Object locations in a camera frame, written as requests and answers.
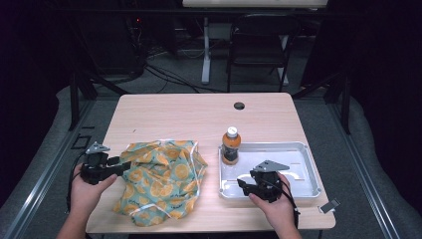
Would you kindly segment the silver metal tray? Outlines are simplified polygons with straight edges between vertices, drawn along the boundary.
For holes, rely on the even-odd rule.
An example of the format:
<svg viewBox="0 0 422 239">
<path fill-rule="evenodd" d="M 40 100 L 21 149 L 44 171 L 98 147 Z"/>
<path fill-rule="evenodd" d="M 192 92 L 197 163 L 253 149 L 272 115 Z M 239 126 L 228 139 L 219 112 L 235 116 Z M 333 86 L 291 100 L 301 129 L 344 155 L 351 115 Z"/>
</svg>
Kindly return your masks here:
<svg viewBox="0 0 422 239">
<path fill-rule="evenodd" d="M 250 171 L 264 160 L 283 165 L 283 174 L 290 182 L 295 199 L 317 198 L 321 193 L 309 148 L 299 141 L 243 142 L 238 149 L 239 160 L 234 165 L 220 163 L 220 195 L 226 199 L 243 200 L 237 178 L 252 177 Z"/>
</svg>

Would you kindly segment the orange slice print cloth bag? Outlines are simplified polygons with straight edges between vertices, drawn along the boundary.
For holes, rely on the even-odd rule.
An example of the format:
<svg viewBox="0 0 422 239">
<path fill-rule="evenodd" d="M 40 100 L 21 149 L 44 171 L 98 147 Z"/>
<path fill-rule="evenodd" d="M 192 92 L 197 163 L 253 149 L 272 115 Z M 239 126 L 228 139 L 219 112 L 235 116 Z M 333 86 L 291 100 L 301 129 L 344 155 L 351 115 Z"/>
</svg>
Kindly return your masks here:
<svg viewBox="0 0 422 239">
<path fill-rule="evenodd" d="M 130 169 L 122 175 L 125 189 L 114 212 L 148 227 L 193 211 L 207 168 L 196 140 L 132 143 L 120 159 Z"/>
</svg>

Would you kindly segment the orange juice bottle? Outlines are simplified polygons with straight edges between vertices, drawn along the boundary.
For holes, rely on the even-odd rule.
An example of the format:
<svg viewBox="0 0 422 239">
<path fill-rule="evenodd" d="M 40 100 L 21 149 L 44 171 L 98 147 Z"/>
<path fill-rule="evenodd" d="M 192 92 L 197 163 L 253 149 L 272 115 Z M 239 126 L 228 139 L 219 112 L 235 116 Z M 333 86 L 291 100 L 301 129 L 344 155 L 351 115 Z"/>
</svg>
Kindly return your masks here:
<svg viewBox="0 0 422 239">
<path fill-rule="evenodd" d="M 228 165 L 234 165 L 239 159 L 238 149 L 241 137 L 234 126 L 229 126 L 222 137 L 222 161 Z"/>
</svg>

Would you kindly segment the black metal stand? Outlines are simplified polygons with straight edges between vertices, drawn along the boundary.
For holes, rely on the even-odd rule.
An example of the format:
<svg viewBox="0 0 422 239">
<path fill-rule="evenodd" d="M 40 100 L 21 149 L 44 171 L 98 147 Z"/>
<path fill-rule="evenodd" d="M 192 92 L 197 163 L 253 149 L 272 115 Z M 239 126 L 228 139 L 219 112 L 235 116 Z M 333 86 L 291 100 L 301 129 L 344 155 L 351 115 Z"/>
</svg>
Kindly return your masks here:
<svg viewBox="0 0 422 239">
<path fill-rule="evenodd" d="M 334 104 L 341 98 L 340 124 L 343 130 L 350 134 L 349 129 L 349 108 L 350 108 L 350 87 L 351 80 L 345 72 L 334 73 L 321 81 L 305 87 L 301 91 L 292 95 L 293 99 L 300 99 L 314 92 L 315 90 L 328 85 L 328 90 L 323 96 L 327 104 Z"/>
<path fill-rule="evenodd" d="M 94 83 L 100 84 L 120 96 L 127 95 L 128 91 L 121 89 L 106 79 L 90 71 L 75 71 L 70 77 L 71 96 L 71 124 L 69 130 L 73 130 L 80 120 L 80 97 L 82 93 L 87 100 L 93 101 L 97 98 L 98 92 Z"/>
</svg>

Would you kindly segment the white desk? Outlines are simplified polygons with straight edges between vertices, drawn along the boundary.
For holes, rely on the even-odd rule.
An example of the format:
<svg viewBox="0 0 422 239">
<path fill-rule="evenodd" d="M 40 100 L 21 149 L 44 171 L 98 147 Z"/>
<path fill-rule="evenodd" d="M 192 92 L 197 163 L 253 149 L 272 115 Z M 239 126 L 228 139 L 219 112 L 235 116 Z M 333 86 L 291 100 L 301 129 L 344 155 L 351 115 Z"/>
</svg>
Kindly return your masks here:
<svg viewBox="0 0 422 239">
<path fill-rule="evenodd" d="M 182 0 L 182 6 L 193 10 L 241 10 L 241 9 L 323 9 L 328 0 Z M 203 17 L 204 58 L 202 68 L 203 85 L 210 83 L 211 50 L 210 40 L 228 40 L 229 23 L 223 19 L 215 23 L 209 17 Z"/>
</svg>

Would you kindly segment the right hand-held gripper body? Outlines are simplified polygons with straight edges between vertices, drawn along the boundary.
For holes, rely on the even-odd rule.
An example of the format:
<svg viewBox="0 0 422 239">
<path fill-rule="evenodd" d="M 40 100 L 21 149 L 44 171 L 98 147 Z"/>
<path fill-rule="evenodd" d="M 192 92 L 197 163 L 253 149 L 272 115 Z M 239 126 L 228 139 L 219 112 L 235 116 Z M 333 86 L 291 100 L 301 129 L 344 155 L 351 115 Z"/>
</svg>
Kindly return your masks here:
<svg viewBox="0 0 422 239">
<path fill-rule="evenodd" d="M 289 197 L 287 191 L 283 189 L 286 183 L 280 179 L 280 171 L 287 168 L 286 165 L 271 160 L 264 160 L 256 165 L 250 171 L 252 178 L 255 180 L 252 193 L 268 202 L 274 202 L 282 195 Z"/>
</svg>

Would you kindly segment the black folding chair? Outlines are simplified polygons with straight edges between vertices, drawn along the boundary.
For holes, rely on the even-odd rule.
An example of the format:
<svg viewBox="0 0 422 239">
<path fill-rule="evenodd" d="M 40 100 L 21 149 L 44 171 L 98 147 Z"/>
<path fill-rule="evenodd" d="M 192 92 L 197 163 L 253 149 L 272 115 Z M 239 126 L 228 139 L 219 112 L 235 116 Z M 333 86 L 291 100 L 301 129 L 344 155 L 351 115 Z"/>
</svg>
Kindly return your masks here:
<svg viewBox="0 0 422 239">
<path fill-rule="evenodd" d="M 294 39 L 301 31 L 300 20 L 292 15 L 246 14 L 237 18 L 230 29 L 226 65 L 227 92 L 231 91 L 232 68 L 282 69 L 279 91 L 282 90 Z"/>
</svg>

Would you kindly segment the aluminium floor rail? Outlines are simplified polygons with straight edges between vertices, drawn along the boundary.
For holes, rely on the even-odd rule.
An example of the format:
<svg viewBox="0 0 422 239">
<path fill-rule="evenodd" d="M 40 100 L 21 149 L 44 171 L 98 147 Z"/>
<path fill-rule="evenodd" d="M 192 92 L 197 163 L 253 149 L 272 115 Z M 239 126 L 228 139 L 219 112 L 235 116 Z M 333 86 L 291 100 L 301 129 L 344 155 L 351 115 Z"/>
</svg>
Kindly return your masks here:
<svg viewBox="0 0 422 239">
<path fill-rule="evenodd" d="M 395 227 L 390 214 L 388 213 L 386 206 L 381 199 L 378 190 L 373 183 L 371 176 L 367 170 L 367 167 L 357 149 L 350 134 L 347 134 L 340 121 L 340 111 L 336 105 L 328 104 L 327 108 L 334 118 L 335 125 L 339 130 L 339 133 L 345 142 L 348 151 L 351 155 L 351 164 L 359 180 L 359 183 L 364 191 L 364 194 L 368 200 L 370 208 L 378 222 L 378 225 L 384 235 L 385 239 L 401 239 L 400 235 Z"/>
<path fill-rule="evenodd" d="M 0 239 L 53 239 L 67 216 L 68 175 L 74 155 L 72 144 L 94 107 L 82 103 L 74 129 L 71 107 L 59 111 L 22 179 L 0 208 Z"/>
</svg>

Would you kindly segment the person's left hand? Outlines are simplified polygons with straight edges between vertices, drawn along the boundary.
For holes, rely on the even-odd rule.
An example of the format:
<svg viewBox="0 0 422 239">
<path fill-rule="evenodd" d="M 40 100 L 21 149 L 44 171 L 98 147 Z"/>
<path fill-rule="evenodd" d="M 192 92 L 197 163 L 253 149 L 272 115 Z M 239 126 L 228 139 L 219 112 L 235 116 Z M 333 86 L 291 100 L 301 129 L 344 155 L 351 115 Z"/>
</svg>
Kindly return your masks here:
<svg viewBox="0 0 422 239">
<path fill-rule="evenodd" d="M 74 170 L 71 190 L 71 215 L 89 217 L 98 205 L 103 192 L 108 189 L 117 179 L 113 174 L 96 185 L 84 182 L 81 178 L 82 165 L 78 164 Z"/>
</svg>

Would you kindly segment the dark equipment with red light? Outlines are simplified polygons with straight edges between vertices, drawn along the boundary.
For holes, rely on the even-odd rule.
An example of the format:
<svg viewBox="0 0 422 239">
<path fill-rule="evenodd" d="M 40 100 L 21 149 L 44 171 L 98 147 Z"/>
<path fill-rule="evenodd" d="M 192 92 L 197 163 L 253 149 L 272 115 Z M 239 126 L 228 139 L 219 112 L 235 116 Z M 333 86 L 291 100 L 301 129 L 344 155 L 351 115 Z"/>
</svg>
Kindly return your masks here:
<svg viewBox="0 0 422 239">
<path fill-rule="evenodd" d="M 135 57 L 135 67 L 131 70 L 129 75 L 132 78 L 137 78 L 144 73 L 146 64 L 146 50 L 141 39 L 143 33 L 141 19 L 135 16 L 128 16 L 125 18 L 125 25 Z"/>
</svg>

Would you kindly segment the small grey tag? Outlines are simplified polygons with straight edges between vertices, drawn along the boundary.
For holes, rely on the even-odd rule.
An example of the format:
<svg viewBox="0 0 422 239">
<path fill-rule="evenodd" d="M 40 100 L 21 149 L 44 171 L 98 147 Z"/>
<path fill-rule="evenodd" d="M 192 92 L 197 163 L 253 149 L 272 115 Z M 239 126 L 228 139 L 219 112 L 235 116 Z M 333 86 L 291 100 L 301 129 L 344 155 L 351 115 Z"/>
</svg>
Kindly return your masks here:
<svg viewBox="0 0 422 239">
<path fill-rule="evenodd" d="M 319 211 L 321 213 L 327 214 L 328 212 L 334 211 L 335 208 L 339 205 L 340 205 L 340 202 L 335 198 L 335 199 L 329 201 L 328 203 L 324 204 L 323 206 L 321 206 L 319 208 Z"/>
</svg>

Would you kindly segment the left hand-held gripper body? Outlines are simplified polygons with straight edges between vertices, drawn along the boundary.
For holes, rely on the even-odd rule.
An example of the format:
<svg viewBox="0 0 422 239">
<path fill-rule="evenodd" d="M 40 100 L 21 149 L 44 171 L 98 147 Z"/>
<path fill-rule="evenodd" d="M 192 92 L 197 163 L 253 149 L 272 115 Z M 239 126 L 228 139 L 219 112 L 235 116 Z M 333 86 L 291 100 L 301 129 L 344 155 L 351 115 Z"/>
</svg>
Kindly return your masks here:
<svg viewBox="0 0 422 239">
<path fill-rule="evenodd" d="M 109 147 L 94 142 L 85 152 L 86 159 L 81 168 L 81 178 L 84 182 L 96 185 L 110 176 L 107 167 Z"/>
</svg>

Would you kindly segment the person's right hand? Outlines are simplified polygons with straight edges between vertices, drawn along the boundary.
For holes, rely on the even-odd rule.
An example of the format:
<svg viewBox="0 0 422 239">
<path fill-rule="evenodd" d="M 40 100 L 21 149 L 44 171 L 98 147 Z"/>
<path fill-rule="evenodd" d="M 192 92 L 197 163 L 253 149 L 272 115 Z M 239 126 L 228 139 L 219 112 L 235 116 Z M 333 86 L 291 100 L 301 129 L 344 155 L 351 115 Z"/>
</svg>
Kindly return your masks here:
<svg viewBox="0 0 422 239">
<path fill-rule="evenodd" d="M 294 207 L 288 197 L 281 196 L 272 203 L 262 200 L 253 193 L 249 194 L 249 198 L 264 212 L 272 227 L 281 223 L 292 223 L 295 225 Z"/>
</svg>

